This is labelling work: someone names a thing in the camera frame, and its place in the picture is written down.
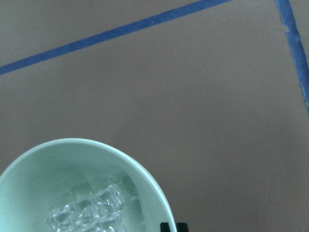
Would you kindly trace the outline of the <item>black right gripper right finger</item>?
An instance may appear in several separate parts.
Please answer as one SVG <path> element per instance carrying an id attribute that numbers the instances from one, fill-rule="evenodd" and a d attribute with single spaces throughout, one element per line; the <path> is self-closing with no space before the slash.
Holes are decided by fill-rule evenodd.
<path id="1" fill-rule="evenodd" d="M 188 232 L 188 225 L 185 222 L 176 223 L 177 232 Z"/>

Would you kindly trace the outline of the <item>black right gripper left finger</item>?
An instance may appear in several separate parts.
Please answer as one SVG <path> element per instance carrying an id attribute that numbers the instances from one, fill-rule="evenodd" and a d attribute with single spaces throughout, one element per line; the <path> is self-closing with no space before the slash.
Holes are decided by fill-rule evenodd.
<path id="1" fill-rule="evenodd" d="M 161 222 L 160 223 L 160 231 L 161 232 L 170 232 L 170 227 L 168 222 Z"/>

